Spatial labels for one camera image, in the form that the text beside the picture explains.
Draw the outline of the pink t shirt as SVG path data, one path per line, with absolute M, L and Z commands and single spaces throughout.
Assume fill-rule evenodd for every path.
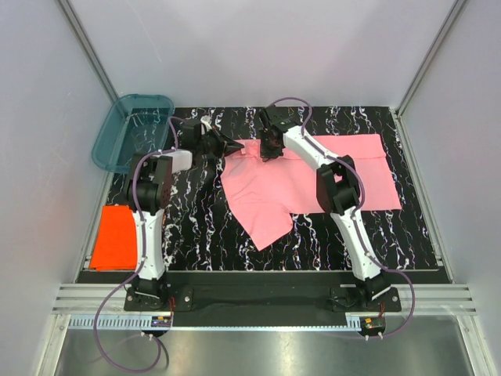
M 355 162 L 366 191 L 363 210 L 401 209 L 387 155 L 377 134 L 316 136 L 315 140 Z M 244 148 L 225 158 L 222 187 L 229 208 L 259 250 L 288 234 L 293 215 L 318 214 L 315 171 L 291 150 L 275 160 L 263 161 L 260 143 L 245 139 Z

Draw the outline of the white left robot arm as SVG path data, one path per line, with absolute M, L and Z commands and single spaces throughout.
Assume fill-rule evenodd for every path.
M 162 222 L 171 199 L 174 175 L 189 171 L 206 156 L 219 159 L 243 149 L 206 120 L 168 119 L 173 144 L 145 154 L 136 153 L 124 195 L 132 211 L 136 235 L 136 267 L 126 280 L 129 302 L 144 302 L 153 310 L 170 301 L 162 248 Z

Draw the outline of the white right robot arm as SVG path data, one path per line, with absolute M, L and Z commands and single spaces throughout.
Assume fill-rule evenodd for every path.
M 341 232 L 351 259 L 355 291 L 348 305 L 373 310 L 384 300 L 390 284 L 377 261 L 362 221 L 365 187 L 349 156 L 340 157 L 314 139 L 300 125 L 265 125 L 259 131 L 260 157 L 267 161 L 292 150 L 315 171 L 316 199 L 321 209 L 330 214 Z

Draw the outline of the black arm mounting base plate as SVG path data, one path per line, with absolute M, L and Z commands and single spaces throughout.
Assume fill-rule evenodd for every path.
M 174 310 L 174 325 L 207 330 L 333 327 L 348 314 L 404 313 L 406 291 L 447 284 L 445 269 L 390 273 L 389 292 L 364 301 L 348 271 L 328 272 L 169 272 L 159 295 L 139 293 L 129 284 L 116 293 L 130 312 Z

